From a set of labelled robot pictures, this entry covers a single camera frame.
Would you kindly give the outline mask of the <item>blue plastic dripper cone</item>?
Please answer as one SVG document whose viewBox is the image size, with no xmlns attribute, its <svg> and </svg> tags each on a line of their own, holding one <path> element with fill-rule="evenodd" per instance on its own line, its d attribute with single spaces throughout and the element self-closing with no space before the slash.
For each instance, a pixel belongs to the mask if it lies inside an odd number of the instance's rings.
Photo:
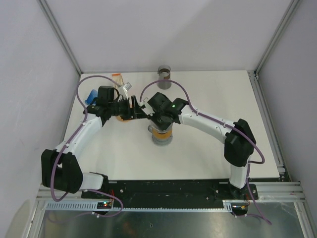
<svg viewBox="0 0 317 238">
<path fill-rule="evenodd" d="M 96 98 L 98 97 L 97 90 L 93 89 L 91 90 L 89 96 L 85 100 L 86 105 L 95 105 L 96 104 Z"/>
</svg>

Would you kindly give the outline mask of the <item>orange coffee filter pack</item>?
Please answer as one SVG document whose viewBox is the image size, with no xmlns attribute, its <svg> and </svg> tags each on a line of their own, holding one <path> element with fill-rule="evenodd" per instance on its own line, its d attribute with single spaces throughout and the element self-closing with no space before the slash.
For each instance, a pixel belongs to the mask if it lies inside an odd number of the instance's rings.
<svg viewBox="0 0 317 238">
<path fill-rule="evenodd" d="M 124 84 L 124 80 L 121 73 L 115 73 L 111 75 L 112 80 L 114 81 L 115 88 L 119 88 Z"/>
</svg>

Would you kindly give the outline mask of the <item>glass coffee server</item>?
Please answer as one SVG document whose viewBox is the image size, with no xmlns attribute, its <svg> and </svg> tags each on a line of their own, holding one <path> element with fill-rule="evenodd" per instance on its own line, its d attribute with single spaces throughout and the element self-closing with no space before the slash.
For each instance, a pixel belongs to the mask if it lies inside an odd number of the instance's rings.
<svg viewBox="0 0 317 238">
<path fill-rule="evenodd" d="M 173 140 L 173 127 L 169 126 L 166 130 L 160 130 L 154 124 L 148 126 L 148 131 L 152 135 L 152 142 L 158 146 L 167 146 Z"/>
</svg>

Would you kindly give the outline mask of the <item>aluminium frame rail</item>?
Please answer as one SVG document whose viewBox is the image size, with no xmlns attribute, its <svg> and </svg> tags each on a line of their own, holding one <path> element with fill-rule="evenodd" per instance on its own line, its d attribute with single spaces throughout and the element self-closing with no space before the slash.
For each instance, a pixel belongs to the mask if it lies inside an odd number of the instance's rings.
<svg viewBox="0 0 317 238">
<path fill-rule="evenodd" d="M 258 201 L 304 201 L 299 182 L 251 180 L 249 186 L 238 189 L 226 179 L 201 180 L 117 180 L 108 181 L 101 188 L 119 198 L 133 195 L 206 195 L 217 200 L 245 199 Z"/>
</svg>

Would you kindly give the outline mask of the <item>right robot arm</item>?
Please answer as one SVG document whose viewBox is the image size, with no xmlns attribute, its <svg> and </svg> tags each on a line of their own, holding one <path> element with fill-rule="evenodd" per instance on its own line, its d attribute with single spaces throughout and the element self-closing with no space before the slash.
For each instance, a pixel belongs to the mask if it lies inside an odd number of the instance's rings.
<svg viewBox="0 0 317 238">
<path fill-rule="evenodd" d="M 232 122 L 204 115 L 189 101 L 181 98 L 170 101 L 160 92 L 149 99 L 145 98 L 140 104 L 152 122 L 148 130 L 156 144 L 167 145 L 172 141 L 172 126 L 175 123 L 193 127 L 220 141 L 224 145 L 224 158 L 230 164 L 229 195 L 240 199 L 246 194 L 247 163 L 256 141 L 245 120 Z"/>
</svg>

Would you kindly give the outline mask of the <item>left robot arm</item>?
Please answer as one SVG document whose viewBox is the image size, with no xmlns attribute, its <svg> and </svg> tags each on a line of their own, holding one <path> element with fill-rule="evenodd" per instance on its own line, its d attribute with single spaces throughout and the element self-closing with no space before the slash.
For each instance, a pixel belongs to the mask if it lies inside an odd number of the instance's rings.
<svg viewBox="0 0 317 238">
<path fill-rule="evenodd" d="M 79 164 L 85 146 L 111 117 L 123 120 L 144 119 L 146 114 L 137 102 L 136 96 L 126 97 L 112 86 L 101 86 L 98 95 L 84 106 L 83 119 L 78 128 L 54 149 L 46 149 L 41 155 L 42 184 L 45 187 L 76 193 L 92 189 L 98 198 L 109 194 L 105 176 L 98 173 L 84 173 Z"/>
</svg>

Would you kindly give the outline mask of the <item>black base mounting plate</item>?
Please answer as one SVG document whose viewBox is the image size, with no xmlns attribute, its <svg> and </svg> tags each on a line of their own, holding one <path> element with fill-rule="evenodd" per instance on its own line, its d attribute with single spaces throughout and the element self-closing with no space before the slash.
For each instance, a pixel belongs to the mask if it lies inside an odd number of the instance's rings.
<svg viewBox="0 0 317 238">
<path fill-rule="evenodd" d="M 228 179 L 190 180 L 106 180 L 102 194 L 82 192 L 84 199 L 105 199 L 113 194 L 127 209 L 221 208 L 224 200 L 258 199 L 254 184 L 238 189 Z"/>
</svg>

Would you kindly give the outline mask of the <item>grey glass carafe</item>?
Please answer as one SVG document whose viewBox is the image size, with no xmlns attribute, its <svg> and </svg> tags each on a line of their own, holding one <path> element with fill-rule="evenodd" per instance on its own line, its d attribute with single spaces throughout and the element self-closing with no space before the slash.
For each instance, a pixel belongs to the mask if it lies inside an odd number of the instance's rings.
<svg viewBox="0 0 317 238">
<path fill-rule="evenodd" d="M 171 87 L 171 82 L 170 82 L 170 71 L 171 68 L 168 65 L 161 65 L 158 68 L 158 87 L 162 90 L 167 90 Z"/>
</svg>

